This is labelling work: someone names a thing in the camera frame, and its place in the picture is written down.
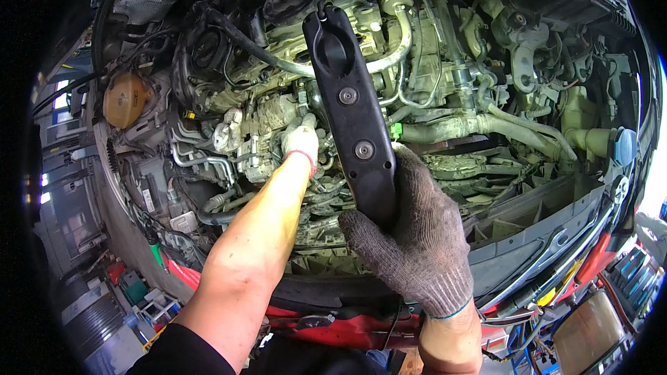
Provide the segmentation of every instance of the gray knit glove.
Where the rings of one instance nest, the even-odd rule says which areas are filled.
[[[455,315],[472,297],[470,247],[456,203],[405,146],[396,152],[398,221],[385,235],[357,210],[338,223],[349,246],[391,289],[418,301],[432,318]]]

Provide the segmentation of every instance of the orange coolant reservoir cap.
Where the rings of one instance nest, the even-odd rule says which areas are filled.
[[[104,117],[117,128],[127,128],[137,120],[152,94],[137,74],[121,74],[104,93]]]

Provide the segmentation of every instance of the glove cuff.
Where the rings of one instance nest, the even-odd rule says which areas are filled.
[[[285,158],[284,158],[284,159],[288,159],[288,157],[289,157],[291,154],[294,154],[295,152],[297,152],[297,153],[299,153],[299,154],[304,154],[304,155],[306,156],[306,158],[308,158],[308,160],[310,161],[310,176],[308,176],[308,179],[310,180],[311,178],[313,178],[313,177],[315,176],[315,173],[318,171],[318,167],[315,165],[315,161],[314,161],[313,158],[311,158],[311,156],[308,155],[306,152],[304,152],[304,151],[302,151],[302,150],[298,150],[298,149],[289,151],[289,152],[285,155]]]
[[[435,284],[425,287],[421,306],[430,318],[445,319],[459,313],[470,302],[473,279],[467,263],[441,275]]]

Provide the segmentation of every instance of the bolt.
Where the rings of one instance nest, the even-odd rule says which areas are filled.
[[[373,144],[367,140],[359,141],[354,146],[354,154],[360,160],[367,160],[368,158],[371,158],[374,152],[375,148],[373,148]]]
[[[340,100],[340,103],[342,104],[355,104],[358,98],[359,94],[357,93],[357,90],[352,87],[344,87],[338,92],[338,100]]]
[[[521,13],[517,13],[516,15],[514,15],[514,20],[515,20],[519,25],[525,25],[525,24],[526,24],[526,18],[525,18],[524,15],[522,15]]]

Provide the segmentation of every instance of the hand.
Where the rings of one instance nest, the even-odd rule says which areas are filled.
[[[389,235],[357,210],[338,223],[349,243],[379,279],[417,300],[432,318],[460,312],[472,298],[470,246],[456,203],[431,179],[426,166],[397,146],[398,221]]]
[[[304,154],[310,161],[310,177],[312,178],[318,171],[315,160],[318,159],[318,148],[320,141],[315,133],[315,126],[318,120],[312,113],[306,114],[303,118],[296,117],[288,125],[287,130],[282,137],[283,155],[285,159],[291,154]]]

